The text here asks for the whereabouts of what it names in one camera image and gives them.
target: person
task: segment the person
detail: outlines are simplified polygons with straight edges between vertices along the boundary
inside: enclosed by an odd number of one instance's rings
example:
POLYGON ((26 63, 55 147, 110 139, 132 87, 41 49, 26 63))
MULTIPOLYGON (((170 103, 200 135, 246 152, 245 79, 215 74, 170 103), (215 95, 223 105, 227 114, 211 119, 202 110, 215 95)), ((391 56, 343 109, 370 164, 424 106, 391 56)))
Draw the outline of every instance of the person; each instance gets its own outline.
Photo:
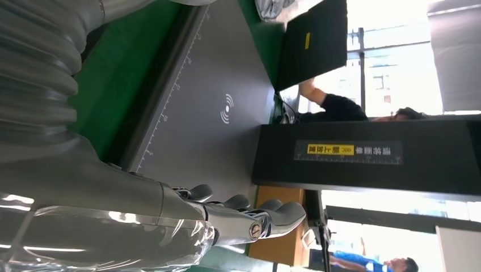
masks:
MULTIPOLYGON (((335 122, 335 121, 368 121, 362 108, 351 99, 339 95, 325 93, 314 86, 314 79, 307 80, 299 85, 299 92, 308 100, 317 103, 325 112, 303 113, 298 115, 300 123, 308 122, 335 122)), ((378 117, 374 122, 390 122, 403 120, 418 120, 425 118, 411 108, 399 109, 394 115, 378 117)))
POLYGON ((330 257, 334 266, 356 272, 418 272, 419 267, 411 258, 396 258, 384 263, 365 256, 346 252, 335 252, 330 257))

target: yellow label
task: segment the yellow label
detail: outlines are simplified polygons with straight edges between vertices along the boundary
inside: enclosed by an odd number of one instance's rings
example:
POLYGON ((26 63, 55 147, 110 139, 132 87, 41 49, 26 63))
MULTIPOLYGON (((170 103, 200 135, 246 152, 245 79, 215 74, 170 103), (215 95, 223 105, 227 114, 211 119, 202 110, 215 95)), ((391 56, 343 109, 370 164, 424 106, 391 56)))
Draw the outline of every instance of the yellow label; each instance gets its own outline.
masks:
POLYGON ((354 156, 354 145, 308 144, 307 153, 310 155, 354 156))
POLYGON ((306 43, 304 45, 304 49, 308 50, 309 49, 309 43, 311 41, 311 32, 308 32, 306 34, 306 43))

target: black shirt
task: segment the black shirt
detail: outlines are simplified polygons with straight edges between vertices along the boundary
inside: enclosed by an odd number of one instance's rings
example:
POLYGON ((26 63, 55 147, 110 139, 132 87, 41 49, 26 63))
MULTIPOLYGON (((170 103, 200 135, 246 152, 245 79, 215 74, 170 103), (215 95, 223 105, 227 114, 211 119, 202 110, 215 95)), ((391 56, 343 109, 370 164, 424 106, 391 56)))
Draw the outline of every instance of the black shirt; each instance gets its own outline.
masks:
POLYGON ((321 108, 325 112, 299 114, 301 123, 337 122, 337 121, 367 121, 368 117, 361 107, 349 98, 328 94, 321 108))

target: green surface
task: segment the green surface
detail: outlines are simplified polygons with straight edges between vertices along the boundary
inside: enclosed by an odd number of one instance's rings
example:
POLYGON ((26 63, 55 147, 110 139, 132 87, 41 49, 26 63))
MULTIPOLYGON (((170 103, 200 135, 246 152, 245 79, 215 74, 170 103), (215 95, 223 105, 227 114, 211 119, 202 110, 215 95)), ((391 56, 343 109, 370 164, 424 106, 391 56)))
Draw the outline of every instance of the green surface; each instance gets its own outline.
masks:
POLYGON ((277 81, 277 68, 284 37, 283 23, 266 23, 259 19, 254 0, 238 0, 254 38, 264 68, 273 86, 277 81))
MULTIPOLYGON (((280 23, 261 22, 254 0, 238 2, 267 74, 275 82, 284 27, 280 23)), ((156 1, 111 23, 76 76, 79 94, 70 102, 77 109, 78 121, 71 128, 90 140, 101 159, 105 158, 179 8, 177 3, 156 1)))
POLYGON ((214 246, 201 259, 198 266, 189 269, 189 272, 201 271, 245 271, 245 272, 270 272, 273 263, 249 258, 225 248, 214 246))

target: cable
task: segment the cable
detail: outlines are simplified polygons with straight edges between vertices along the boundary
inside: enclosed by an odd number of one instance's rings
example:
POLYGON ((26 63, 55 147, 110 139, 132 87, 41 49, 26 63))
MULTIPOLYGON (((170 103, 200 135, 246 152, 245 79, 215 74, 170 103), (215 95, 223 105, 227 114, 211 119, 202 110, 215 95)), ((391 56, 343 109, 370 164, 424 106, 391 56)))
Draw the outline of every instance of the cable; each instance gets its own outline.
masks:
MULTIPOLYGON (((292 114, 294 115, 294 124, 299 123, 300 121, 299 121, 299 118, 298 118, 297 111, 295 111, 287 102, 285 102, 284 99, 282 99, 282 96, 279 93, 276 92, 275 95, 277 96, 278 99, 280 99, 282 101, 282 103, 284 105, 286 105, 292 111, 292 114)), ((284 107, 282 108, 282 111, 283 111, 282 115, 287 114, 284 110, 284 107)))

